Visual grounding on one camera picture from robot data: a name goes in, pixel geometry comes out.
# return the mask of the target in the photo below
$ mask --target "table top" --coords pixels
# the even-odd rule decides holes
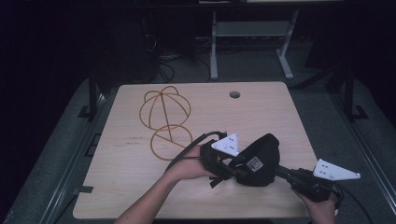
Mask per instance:
[[[173,141],[182,146],[190,142],[188,132],[193,139],[213,131],[238,133],[239,151],[272,133],[280,142],[280,165],[290,169],[314,168],[317,158],[284,83],[173,84],[178,95],[169,87],[163,91],[169,94],[157,98],[155,104],[153,95],[158,92],[146,95],[168,86],[120,87],[83,184],[93,187],[92,193],[79,194],[74,209],[76,218],[117,218],[154,184],[169,161],[154,156],[151,138],[154,151],[161,157],[173,158],[183,149],[154,135],[156,131],[147,126],[157,128],[185,120],[171,130]],[[239,98],[230,96],[235,91]],[[168,132],[160,133],[165,138],[169,136]],[[209,182],[207,177],[179,182],[157,218],[307,216],[290,184],[279,177],[265,188],[242,186],[234,178],[213,189]]]

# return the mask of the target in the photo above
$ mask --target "forearm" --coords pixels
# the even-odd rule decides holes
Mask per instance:
[[[132,204],[115,223],[151,223],[177,182],[178,180],[165,173],[139,200]]]
[[[335,224],[335,216],[334,214],[319,214],[319,215],[311,215],[312,224]]]

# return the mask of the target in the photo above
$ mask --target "hand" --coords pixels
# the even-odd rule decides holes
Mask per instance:
[[[330,194],[328,201],[321,203],[314,203],[297,191],[294,191],[294,193],[305,203],[313,224],[335,223],[335,203],[337,202],[337,197],[333,193]]]
[[[166,171],[165,175],[170,175],[177,181],[182,179],[196,179],[201,176],[215,177],[215,175],[208,172],[199,161],[200,148],[201,146],[195,146],[185,155],[185,157],[197,157],[197,159],[180,160]]]

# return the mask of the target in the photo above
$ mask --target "wire sculpture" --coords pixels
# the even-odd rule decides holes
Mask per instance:
[[[158,100],[159,98],[161,99],[161,103],[162,103],[163,114],[165,117],[165,124],[163,126],[155,127],[155,125],[153,124],[152,117],[153,117],[154,106],[159,101]],[[183,112],[182,114],[184,114],[185,118],[182,119],[180,122],[173,123],[172,120],[169,119],[168,110],[166,109],[166,103],[165,103],[165,102],[167,102],[167,100],[170,100],[171,102],[176,103],[180,107],[181,111]],[[180,101],[184,101],[185,103],[187,103],[188,108],[185,108],[185,106]],[[147,106],[149,106],[149,112],[148,112],[148,120],[146,120],[146,122],[145,122],[144,118],[143,118],[143,114],[144,114],[143,110]],[[150,140],[150,148],[151,148],[152,153],[158,159],[163,160],[163,161],[171,161],[173,158],[165,158],[163,156],[160,156],[154,150],[153,141],[156,136],[160,137],[161,139],[163,139],[165,141],[171,142],[177,146],[184,148],[186,146],[183,146],[180,143],[178,143],[177,141],[175,141],[174,136],[172,135],[173,130],[175,130],[177,128],[181,128],[182,130],[184,130],[188,133],[188,135],[190,136],[190,142],[192,142],[191,132],[187,128],[182,126],[187,121],[187,119],[190,117],[190,113],[191,113],[190,102],[184,96],[180,95],[178,93],[178,90],[174,86],[167,86],[160,91],[146,92],[145,97],[144,97],[144,103],[142,104],[142,106],[140,107],[140,110],[139,110],[139,118],[140,118],[140,121],[142,121],[142,123],[147,128],[155,131],[155,133],[152,135],[151,140]],[[160,133],[168,133],[168,136],[165,137],[163,135],[160,135]]]

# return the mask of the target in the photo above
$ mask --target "black cable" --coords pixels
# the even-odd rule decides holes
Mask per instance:
[[[204,42],[204,44],[198,43],[198,41],[201,41],[201,39],[196,40],[196,42],[197,42],[196,44],[199,44],[199,46],[196,46],[196,50],[195,50],[195,53],[197,53],[197,54],[209,52],[209,50],[212,46],[212,40],[210,37],[204,37],[202,39],[206,40],[206,42]]]
[[[184,148],[166,167],[165,172],[169,170],[173,165],[175,165],[178,161],[185,158],[185,155],[195,146],[197,146],[200,142],[204,141],[208,136],[216,134],[219,139],[224,138],[227,136],[227,133],[222,132],[211,132],[211,133],[203,133],[197,139],[192,141],[186,148]]]
[[[199,48],[195,50],[195,53],[203,54],[203,53],[208,53],[210,52],[210,50],[212,50],[212,39],[211,37],[208,38],[210,41],[208,41],[205,45],[199,46]],[[216,43],[218,44],[222,39],[223,37],[216,38]]]
[[[165,67],[169,68],[172,72],[172,75],[170,77],[168,75],[166,75],[166,73],[163,71],[163,69],[161,69],[161,66],[165,66]],[[173,78],[175,77],[175,69],[171,65],[165,64],[165,63],[159,63],[158,64],[158,73],[162,76],[164,83],[173,82]]]
[[[218,45],[219,45],[219,49],[217,50],[218,54],[235,54],[235,53],[239,53],[242,52],[244,50],[246,50],[247,48],[243,48],[242,45],[236,41],[234,41],[233,39],[221,39],[222,41],[219,41]],[[225,46],[225,49],[230,49],[229,51],[226,51],[225,49],[221,49],[221,46]]]
[[[342,64],[336,64],[335,66],[332,66],[328,69],[325,69],[319,73],[317,73],[316,75],[312,76],[311,78],[295,85],[295,86],[290,86],[288,87],[289,90],[302,90],[306,87],[308,87],[309,85],[315,83],[316,81],[320,80],[323,77],[326,77],[327,75],[330,75],[334,72],[336,72],[339,68],[342,68]]]
[[[170,63],[170,62],[173,62],[173,61],[176,61],[176,60],[184,60],[184,59],[191,60],[191,58],[188,58],[188,57],[185,57],[185,56],[178,56],[178,57],[172,58],[172,59],[161,60],[161,61],[159,62],[159,64],[168,66],[168,67],[170,67],[170,68],[174,71],[174,69],[173,69],[170,65],[168,65],[167,63]],[[207,73],[208,73],[208,79],[206,80],[206,82],[210,82],[210,67],[209,67],[209,65],[208,65],[204,60],[202,60],[202,59],[200,59],[200,58],[193,58],[192,60],[193,60],[193,61],[199,61],[199,62],[201,62],[201,63],[204,64],[204,66],[205,66],[206,69],[207,69]]]
[[[346,187],[338,184],[338,183],[334,183],[335,186],[337,186],[338,188],[344,190],[346,193],[349,194],[349,196],[358,204],[358,206],[361,208],[361,210],[363,211],[364,215],[366,215],[367,219],[369,220],[369,222],[371,224],[374,224],[372,218],[370,217],[370,214],[367,212],[367,210],[364,208],[363,204],[355,197],[355,195],[352,194],[352,192],[350,192]]]
[[[64,212],[66,212],[67,208],[70,206],[70,204],[72,204],[72,202],[77,198],[77,195],[73,196],[72,200],[70,200],[70,202],[66,205],[66,207],[64,208],[64,210],[62,210],[61,214],[59,214],[55,221],[53,221],[53,224],[56,224],[59,219],[61,219],[61,217],[64,215]]]

